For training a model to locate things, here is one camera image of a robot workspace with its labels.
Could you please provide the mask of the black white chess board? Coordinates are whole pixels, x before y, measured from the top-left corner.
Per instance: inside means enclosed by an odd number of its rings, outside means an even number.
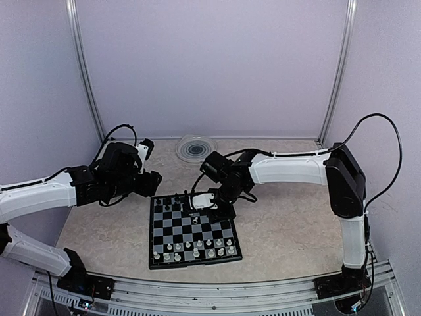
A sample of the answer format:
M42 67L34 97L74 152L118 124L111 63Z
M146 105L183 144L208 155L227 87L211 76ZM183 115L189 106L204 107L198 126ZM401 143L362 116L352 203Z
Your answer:
M150 201L149 219L149 269L179 269L195 265L214 265L243 259L241 247L237 237L237 231L233 220L211 223L207 214L200 210L189 214L184 211L187 205L185 194L173 194L166 196L155 196ZM192 220L198 217L198 223L193 224ZM206 241L212 241L211 246L206 246ZM217 239L221 239L222 245L217 246ZM235 248L234 254L228 254L230 246L226 244L232 241ZM203 245L196 247L196 242L202 241ZM185 249L186 242L191 243L190 249ZM175 249L175 244L179 243L182 248ZM172 244L172 250L167 250L166 245ZM200 256L193 256L193 249L199 250ZM224 255L218 256L218 250L224 248ZM207 253L214 249L215 256L208 257ZM162 255L160 261L155 261L153 252L157 251ZM165 261L163 254L169 253L171 259ZM180 261L174 260L174 254L179 253Z

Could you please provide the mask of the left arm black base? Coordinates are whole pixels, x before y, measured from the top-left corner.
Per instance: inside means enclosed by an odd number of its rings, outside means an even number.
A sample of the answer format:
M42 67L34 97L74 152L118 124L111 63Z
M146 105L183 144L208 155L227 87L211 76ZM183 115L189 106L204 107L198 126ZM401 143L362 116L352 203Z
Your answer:
M115 280L89 274L75 251L64 248L64 252L69 256L70 270L59 277L57 287L91 298L110 300Z

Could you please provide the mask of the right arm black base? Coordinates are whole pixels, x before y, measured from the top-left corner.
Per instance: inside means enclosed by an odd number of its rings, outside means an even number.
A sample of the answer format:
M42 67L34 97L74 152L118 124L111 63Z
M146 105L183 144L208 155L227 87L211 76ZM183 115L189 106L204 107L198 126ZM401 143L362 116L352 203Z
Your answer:
M365 266L352 269L343 265L340 273L318 277L314 280L319 300L363 290L369 288L371 283Z

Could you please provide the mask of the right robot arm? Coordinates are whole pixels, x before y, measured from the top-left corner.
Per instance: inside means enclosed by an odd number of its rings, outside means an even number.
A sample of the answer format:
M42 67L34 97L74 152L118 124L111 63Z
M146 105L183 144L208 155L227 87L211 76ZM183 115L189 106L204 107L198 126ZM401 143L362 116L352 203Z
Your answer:
M336 280L342 292L362 281L368 240L366 223L366 176L346 145L308 153L275 153L240 149L222 155L210 153L203 161L202 175L218 184L190 199L195 209L208 209L213 217L230 216L233 204L265 184L308 184L325 187L330 208L339 219L343 241L343 270Z

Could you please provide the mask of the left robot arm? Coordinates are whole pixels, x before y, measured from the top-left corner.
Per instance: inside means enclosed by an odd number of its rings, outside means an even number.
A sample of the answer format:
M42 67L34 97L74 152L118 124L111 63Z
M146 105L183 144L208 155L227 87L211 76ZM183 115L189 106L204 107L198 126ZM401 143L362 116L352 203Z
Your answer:
M79 293L87 292L92 279L75 251L35 240L10 224L12 219L61 207L98 203L109 207L130 194L155 195L162 176L145 170L154 143L149 139L130 145L111 142L90 165L65 167L57 174L33 182L1 187L1 257L65 277Z

